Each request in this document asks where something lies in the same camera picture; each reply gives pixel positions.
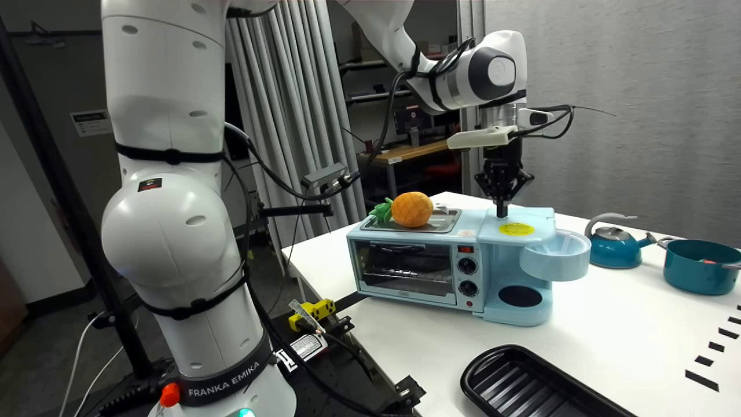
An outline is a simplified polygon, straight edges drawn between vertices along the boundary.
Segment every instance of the white table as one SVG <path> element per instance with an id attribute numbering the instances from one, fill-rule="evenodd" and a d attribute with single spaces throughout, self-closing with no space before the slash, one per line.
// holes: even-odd
<path id="1" fill-rule="evenodd" d="M 492 202 L 442 193 L 435 204 L 465 208 Z M 587 219 L 558 215 L 556 225 L 584 231 Z M 355 292 L 348 230 L 295 245 L 292 267 L 325 299 Z M 381 299 L 344 312 L 391 379 L 413 374 L 426 390 L 417 407 L 422 415 L 479 415 L 459 387 L 462 372 L 484 350 L 509 343 L 538 351 L 635 415 L 741 415 L 741 341 L 718 333 L 720 326 L 741 333 L 727 321 L 741 317 L 741 289 L 727 297 L 684 293 L 664 282 L 662 264 L 664 253 L 652 245 L 640 269 L 590 267 L 582 281 L 554 282 L 554 315 L 530 329 Z M 685 370 L 715 379 L 720 391 L 690 381 Z"/>

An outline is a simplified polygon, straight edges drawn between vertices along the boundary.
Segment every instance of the toaster oven door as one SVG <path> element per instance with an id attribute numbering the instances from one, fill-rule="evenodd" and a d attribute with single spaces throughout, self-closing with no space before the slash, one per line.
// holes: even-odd
<path id="1" fill-rule="evenodd" d="M 356 240 L 356 260 L 366 286 L 454 297 L 449 245 Z"/>

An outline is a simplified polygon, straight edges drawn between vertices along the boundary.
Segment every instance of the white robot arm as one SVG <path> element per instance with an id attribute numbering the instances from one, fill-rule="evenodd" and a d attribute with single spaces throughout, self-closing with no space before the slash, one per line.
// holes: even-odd
<path id="1" fill-rule="evenodd" d="M 158 406 L 154 415 L 245 407 L 295 415 L 296 407 L 272 358 L 221 200 L 224 18 L 229 7 L 248 15 L 275 3 L 103 0 L 106 102 L 123 179 L 105 211 L 103 245 L 155 312 L 178 369 L 180 402 Z M 404 29 L 413 0 L 338 3 L 433 112 L 524 103 L 518 32 L 490 35 L 457 59 L 437 63 Z"/>

